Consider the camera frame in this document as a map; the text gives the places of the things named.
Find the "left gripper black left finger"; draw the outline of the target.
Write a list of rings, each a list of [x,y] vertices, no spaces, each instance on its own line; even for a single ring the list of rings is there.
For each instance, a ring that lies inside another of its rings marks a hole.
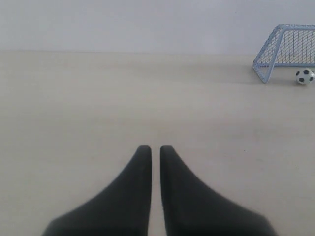
[[[95,197],[52,220],[45,236],[146,236],[152,196],[152,150],[140,145],[122,172]]]

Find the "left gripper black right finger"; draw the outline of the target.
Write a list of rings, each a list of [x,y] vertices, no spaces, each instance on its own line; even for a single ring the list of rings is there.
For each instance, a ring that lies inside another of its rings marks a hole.
[[[200,180],[171,145],[160,147],[160,187],[168,236],[275,236],[263,216]]]

